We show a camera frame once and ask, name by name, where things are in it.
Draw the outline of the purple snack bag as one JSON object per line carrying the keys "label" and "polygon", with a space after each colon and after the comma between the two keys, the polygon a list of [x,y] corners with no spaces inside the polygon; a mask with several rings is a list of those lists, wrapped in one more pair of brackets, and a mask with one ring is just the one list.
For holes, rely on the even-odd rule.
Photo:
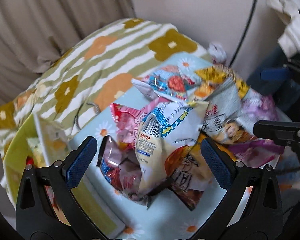
{"label": "purple snack bag", "polygon": [[262,121],[278,120],[273,98],[249,89],[241,100],[239,112],[226,123],[226,131],[229,133],[233,128],[235,132],[235,135],[229,136],[232,143],[228,147],[235,159],[254,168],[276,161],[285,148],[276,145],[257,129]]}

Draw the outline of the blue red snack packet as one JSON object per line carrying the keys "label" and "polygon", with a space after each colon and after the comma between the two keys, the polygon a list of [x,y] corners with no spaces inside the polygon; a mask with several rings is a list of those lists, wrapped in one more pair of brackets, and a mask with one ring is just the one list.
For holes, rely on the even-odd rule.
{"label": "blue red snack packet", "polygon": [[168,64],[146,77],[132,79],[131,83],[149,99],[163,97],[171,101],[187,101],[202,79],[191,69]]}

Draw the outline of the white hanging cloth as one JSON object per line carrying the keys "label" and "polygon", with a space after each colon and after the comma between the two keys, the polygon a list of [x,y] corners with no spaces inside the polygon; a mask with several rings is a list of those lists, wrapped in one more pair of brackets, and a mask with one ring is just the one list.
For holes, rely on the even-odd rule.
{"label": "white hanging cloth", "polygon": [[287,58],[300,54],[300,0],[266,0],[284,23],[285,31],[278,39]]}

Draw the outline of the yellow barbecue chips bag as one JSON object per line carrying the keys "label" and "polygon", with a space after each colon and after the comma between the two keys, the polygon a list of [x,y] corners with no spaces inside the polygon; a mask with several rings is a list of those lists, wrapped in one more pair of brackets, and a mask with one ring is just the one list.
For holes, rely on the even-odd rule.
{"label": "yellow barbecue chips bag", "polygon": [[189,210],[194,210],[207,186],[212,172],[200,151],[201,142],[207,135],[201,133],[194,145],[177,141],[164,162],[167,173],[165,187],[171,190]]}

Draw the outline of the orange white cake packet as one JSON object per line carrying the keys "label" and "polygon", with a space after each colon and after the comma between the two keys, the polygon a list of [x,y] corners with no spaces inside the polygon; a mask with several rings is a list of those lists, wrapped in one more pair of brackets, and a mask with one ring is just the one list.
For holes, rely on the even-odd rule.
{"label": "orange white cake packet", "polygon": [[161,102],[141,122],[135,153],[141,168],[139,194],[159,186],[196,144],[209,102]]}

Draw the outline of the green cardboard box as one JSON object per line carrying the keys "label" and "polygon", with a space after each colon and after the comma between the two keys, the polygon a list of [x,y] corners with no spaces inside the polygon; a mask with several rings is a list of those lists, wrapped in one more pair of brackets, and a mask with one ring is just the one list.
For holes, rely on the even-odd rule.
{"label": "green cardboard box", "polygon": [[65,133],[31,114],[4,160],[22,239],[115,239],[125,224],[85,175],[97,152],[89,136],[76,148]]}

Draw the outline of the beige curtain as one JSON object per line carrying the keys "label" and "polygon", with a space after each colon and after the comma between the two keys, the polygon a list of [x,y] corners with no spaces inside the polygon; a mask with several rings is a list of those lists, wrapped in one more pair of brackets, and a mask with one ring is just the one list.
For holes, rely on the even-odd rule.
{"label": "beige curtain", "polygon": [[93,31],[134,15],[131,0],[0,0],[0,105]]}

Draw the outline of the yellow black snack bag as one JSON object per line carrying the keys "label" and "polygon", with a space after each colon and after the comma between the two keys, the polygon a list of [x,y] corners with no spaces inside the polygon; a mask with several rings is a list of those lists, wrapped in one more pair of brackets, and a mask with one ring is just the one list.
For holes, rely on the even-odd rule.
{"label": "yellow black snack bag", "polygon": [[201,78],[201,85],[194,91],[194,96],[199,99],[205,99],[216,88],[224,83],[226,79],[232,79],[237,89],[239,98],[242,99],[249,90],[247,83],[240,78],[231,68],[222,64],[196,70],[195,73]]}

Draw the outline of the mauve snack bag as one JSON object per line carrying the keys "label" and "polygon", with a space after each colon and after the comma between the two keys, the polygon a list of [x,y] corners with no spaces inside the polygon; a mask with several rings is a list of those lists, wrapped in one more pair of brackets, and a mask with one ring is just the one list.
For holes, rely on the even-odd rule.
{"label": "mauve snack bag", "polygon": [[141,168],[133,150],[122,150],[109,135],[102,139],[97,167],[106,181],[127,199],[149,206],[151,199],[139,192]]}

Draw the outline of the pink marshmallow bag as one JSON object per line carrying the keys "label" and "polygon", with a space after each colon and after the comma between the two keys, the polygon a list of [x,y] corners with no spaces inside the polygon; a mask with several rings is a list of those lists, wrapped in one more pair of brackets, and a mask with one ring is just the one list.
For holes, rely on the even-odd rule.
{"label": "pink marshmallow bag", "polygon": [[170,100],[158,97],[142,109],[134,109],[117,103],[110,105],[111,116],[117,126],[117,141],[122,149],[133,150],[135,148],[141,121],[162,102],[170,102]]}

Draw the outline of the green striped floral blanket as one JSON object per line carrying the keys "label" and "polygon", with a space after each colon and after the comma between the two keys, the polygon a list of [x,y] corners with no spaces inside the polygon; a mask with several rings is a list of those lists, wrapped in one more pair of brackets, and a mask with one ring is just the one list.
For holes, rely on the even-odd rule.
{"label": "green striped floral blanket", "polygon": [[207,50],[170,23],[123,19],[76,44],[29,88],[0,106],[0,143],[36,112],[73,137],[95,115],[96,98],[118,75],[144,76],[178,52],[209,60]]}

